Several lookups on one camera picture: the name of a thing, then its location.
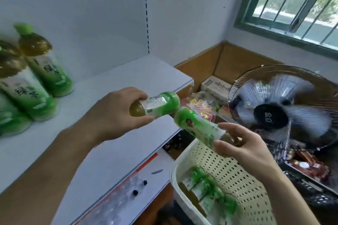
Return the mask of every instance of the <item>window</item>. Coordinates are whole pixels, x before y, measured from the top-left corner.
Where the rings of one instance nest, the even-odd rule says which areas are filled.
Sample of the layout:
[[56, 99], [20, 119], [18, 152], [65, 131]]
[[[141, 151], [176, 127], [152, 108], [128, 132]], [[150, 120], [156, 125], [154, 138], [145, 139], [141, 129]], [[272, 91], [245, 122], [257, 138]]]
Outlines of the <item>window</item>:
[[338, 0], [243, 0], [235, 27], [338, 59]]

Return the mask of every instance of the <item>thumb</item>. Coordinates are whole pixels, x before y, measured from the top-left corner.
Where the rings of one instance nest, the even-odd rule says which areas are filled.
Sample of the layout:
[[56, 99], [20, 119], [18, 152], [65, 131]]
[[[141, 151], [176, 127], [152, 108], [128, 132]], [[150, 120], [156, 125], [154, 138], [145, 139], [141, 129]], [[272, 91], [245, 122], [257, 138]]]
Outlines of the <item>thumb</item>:
[[133, 129], [140, 128], [154, 121], [153, 116], [142, 116], [142, 117], [133, 117]]
[[219, 141], [219, 140], [214, 141], [214, 149], [217, 152], [217, 154], [221, 156], [227, 156], [230, 158], [236, 158], [236, 156], [240, 152], [239, 147], [231, 145], [228, 142]]

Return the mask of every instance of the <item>green window frame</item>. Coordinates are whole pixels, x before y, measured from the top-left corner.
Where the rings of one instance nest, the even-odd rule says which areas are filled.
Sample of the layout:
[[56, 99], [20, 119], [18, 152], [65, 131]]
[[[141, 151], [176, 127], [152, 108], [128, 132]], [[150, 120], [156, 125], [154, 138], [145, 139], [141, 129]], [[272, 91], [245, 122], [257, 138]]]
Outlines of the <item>green window frame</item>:
[[268, 20], [261, 17], [268, 0], [265, 1], [260, 16], [253, 16], [253, 13], [256, 9], [259, 0], [242, 0], [237, 18], [234, 23], [234, 27], [240, 30], [248, 31], [256, 35], [263, 36], [265, 38], [273, 39], [278, 42], [295, 46], [307, 50], [309, 52], [324, 55], [338, 60], [338, 47], [324, 43], [327, 37], [337, 28], [338, 22], [321, 42], [311, 41], [309, 39], [304, 40], [305, 35], [317, 21], [320, 14], [327, 7], [327, 5], [331, 0], [329, 0], [322, 9], [322, 11], [319, 12], [318, 16], [316, 16], [314, 21], [311, 23], [311, 26], [308, 28], [308, 30], [302, 37], [293, 34], [297, 31], [302, 22], [305, 20], [310, 9], [314, 6], [316, 1], [317, 0], [305, 0], [304, 3], [301, 5], [300, 9], [298, 10], [298, 12], [295, 14], [294, 18], [292, 18], [292, 21], [288, 24], [276, 21], [276, 18], [279, 15], [280, 11], [282, 10], [282, 7], [285, 4], [286, 0], [284, 0], [274, 20]]

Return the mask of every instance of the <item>hand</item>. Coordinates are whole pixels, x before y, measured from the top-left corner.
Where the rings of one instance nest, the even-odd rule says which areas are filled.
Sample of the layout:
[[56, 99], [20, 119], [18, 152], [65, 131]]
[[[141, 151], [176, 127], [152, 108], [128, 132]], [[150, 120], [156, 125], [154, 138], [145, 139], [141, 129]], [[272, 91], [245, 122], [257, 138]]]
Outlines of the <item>hand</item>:
[[215, 141], [215, 151], [234, 158], [252, 176], [263, 184], [283, 173], [262, 138], [249, 129], [234, 123], [219, 123], [219, 128], [242, 138], [241, 147], [223, 141]]
[[74, 127], [85, 130], [86, 138], [93, 146], [119, 138], [154, 120], [152, 116], [132, 117], [129, 114], [129, 107], [135, 100], [146, 98], [148, 95], [135, 87], [110, 92], [98, 100]]

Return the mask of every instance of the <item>window frame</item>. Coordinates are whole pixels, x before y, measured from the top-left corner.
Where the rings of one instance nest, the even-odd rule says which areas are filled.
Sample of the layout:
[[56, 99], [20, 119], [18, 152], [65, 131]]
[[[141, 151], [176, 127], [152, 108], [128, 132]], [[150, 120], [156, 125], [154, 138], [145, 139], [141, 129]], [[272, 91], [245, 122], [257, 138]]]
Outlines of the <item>window frame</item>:
[[318, 45], [316, 43], [294, 38], [278, 32], [278, 30], [285, 31], [289, 24], [275, 21], [273, 29], [266, 29], [256, 25], [260, 24], [266, 27], [270, 25], [266, 22], [269, 20], [252, 16], [258, 1], [259, 0], [242, 0], [234, 22], [234, 28], [338, 60], [338, 48], [332, 49], [328, 45], [325, 46], [325, 43]]

